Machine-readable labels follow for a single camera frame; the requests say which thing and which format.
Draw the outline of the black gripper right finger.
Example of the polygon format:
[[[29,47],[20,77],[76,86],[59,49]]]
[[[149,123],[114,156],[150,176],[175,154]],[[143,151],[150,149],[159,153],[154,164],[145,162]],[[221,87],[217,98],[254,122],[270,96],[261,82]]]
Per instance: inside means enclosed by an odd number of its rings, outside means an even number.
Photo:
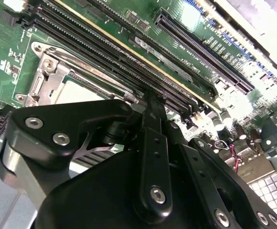
[[[172,121],[164,123],[169,149],[197,196],[194,212],[204,229],[277,229],[277,214],[211,148],[186,141]]]

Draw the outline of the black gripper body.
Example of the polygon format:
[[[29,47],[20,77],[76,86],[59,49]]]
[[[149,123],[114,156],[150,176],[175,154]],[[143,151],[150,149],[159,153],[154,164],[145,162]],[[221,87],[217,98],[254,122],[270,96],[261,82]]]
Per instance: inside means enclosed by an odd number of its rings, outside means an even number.
[[[123,152],[56,187],[37,229],[202,229],[197,196],[168,154]]]

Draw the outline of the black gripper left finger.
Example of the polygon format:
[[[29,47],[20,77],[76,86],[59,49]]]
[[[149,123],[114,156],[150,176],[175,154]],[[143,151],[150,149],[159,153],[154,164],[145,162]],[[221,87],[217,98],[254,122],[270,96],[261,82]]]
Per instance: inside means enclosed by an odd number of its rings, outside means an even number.
[[[15,110],[0,163],[37,222],[162,222],[172,209],[162,99],[143,112],[117,99]]]

